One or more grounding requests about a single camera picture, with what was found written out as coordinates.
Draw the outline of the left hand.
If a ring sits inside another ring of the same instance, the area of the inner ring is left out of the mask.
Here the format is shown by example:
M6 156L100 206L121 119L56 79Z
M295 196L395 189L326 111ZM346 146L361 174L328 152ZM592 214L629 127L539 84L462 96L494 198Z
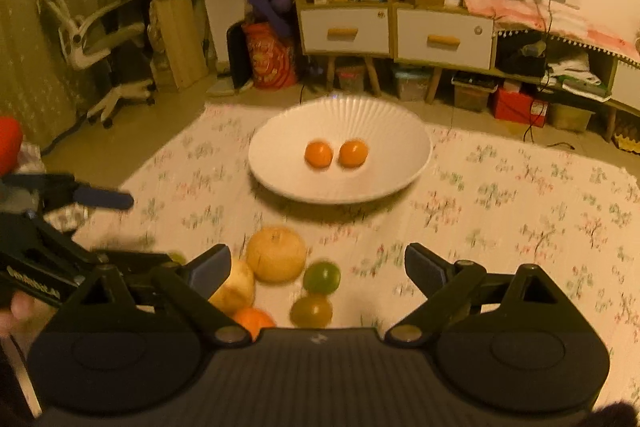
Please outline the left hand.
M23 291L15 291L9 303L0 311L0 336L8 338L28 322L35 313L36 300Z

